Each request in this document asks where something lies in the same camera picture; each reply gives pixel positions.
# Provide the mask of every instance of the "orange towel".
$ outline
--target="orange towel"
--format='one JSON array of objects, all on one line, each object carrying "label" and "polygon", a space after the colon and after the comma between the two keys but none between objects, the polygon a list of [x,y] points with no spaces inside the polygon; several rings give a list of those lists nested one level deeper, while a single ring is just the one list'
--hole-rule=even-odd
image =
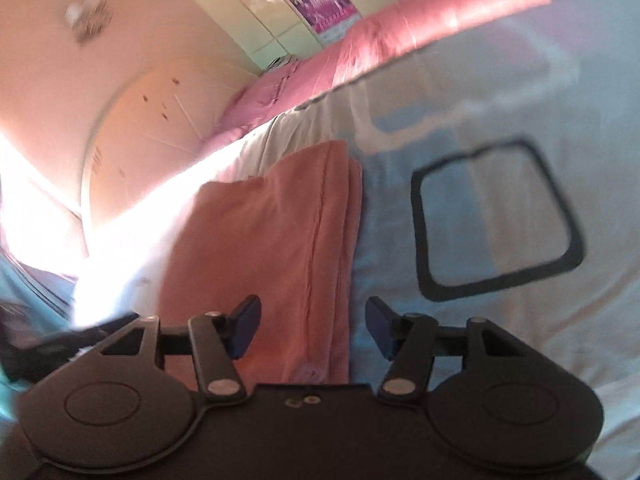
[{"label": "orange towel", "polygon": [[[262,322],[236,362],[247,387],[347,382],[361,179],[347,145],[333,140],[285,156],[265,176],[202,186],[169,259],[162,324],[229,313],[257,294]],[[188,357],[167,359],[166,370],[195,387]]]}]

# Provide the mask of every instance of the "silver rivet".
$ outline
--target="silver rivet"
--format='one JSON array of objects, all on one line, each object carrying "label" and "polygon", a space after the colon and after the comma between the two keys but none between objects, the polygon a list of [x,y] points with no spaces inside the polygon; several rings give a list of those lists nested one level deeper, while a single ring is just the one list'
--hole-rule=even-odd
[{"label": "silver rivet", "polygon": [[415,383],[409,379],[389,379],[382,389],[391,395],[409,395],[415,391]]},{"label": "silver rivet", "polygon": [[304,402],[300,399],[287,399],[284,401],[285,406],[289,406],[290,408],[302,408]]},{"label": "silver rivet", "polygon": [[214,394],[220,397],[228,397],[235,395],[240,391],[240,384],[233,379],[218,379],[211,381],[207,390],[210,394]]},{"label": "silver rivet", "polygon": [[317,395],[308,395],[302,400],[305,404],[320,404],[322,402],[322,399]]}]

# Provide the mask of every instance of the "pink fabric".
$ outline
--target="pink fabric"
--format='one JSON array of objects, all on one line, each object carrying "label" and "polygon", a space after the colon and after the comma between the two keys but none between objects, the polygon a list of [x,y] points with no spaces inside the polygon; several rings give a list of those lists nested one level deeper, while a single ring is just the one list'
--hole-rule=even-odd
[{"label": "pink fabric", "polygon": [[[248,387],[347,382],[361,186],[360,165],[337,140],[287,155],[265,176],[202,186],[169,259],[162,324],[228,313],[257,294],[262,322],[237,362]],[[195,386],[190,359],[166,370]]]},{"label": "pink fabric", "polygon": [[551,0],[405,0],[356,22],[342,40],[334,86],[460,30]]},{"label": "pink fabric", "polygon": [[208,155],[260,124],[374,69],[481,23],[551,0],[403,0],[356,22],[345,38],[315,56],[269,72],[228,107],[207,140]]}]

